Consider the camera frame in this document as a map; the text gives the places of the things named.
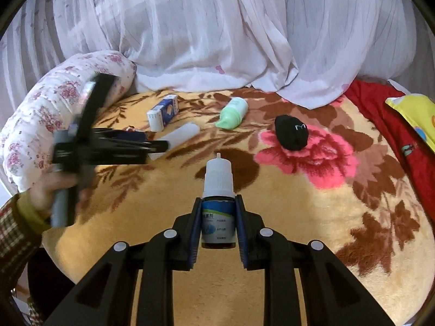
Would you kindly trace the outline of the person left hand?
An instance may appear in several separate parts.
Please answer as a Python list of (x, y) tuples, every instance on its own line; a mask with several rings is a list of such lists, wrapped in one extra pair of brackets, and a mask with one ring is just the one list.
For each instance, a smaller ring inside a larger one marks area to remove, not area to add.
[(51, 215), (55, 194), (77, 184), (77, 174), (57, 171), (54, 166), (50, 166), (29, 189), (29, 198), (36, 211), (46, 219)]

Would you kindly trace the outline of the plaid sleeve forearm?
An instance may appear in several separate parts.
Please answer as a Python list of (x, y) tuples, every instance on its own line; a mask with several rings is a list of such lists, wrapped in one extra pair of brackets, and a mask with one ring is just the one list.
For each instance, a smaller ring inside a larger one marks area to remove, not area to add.
[(31, 203), (29, 191), (12, 196), (1, 208), (1, 324), (26, 325), (13, 301), (16, 287), (31, 254), (50, 228)]

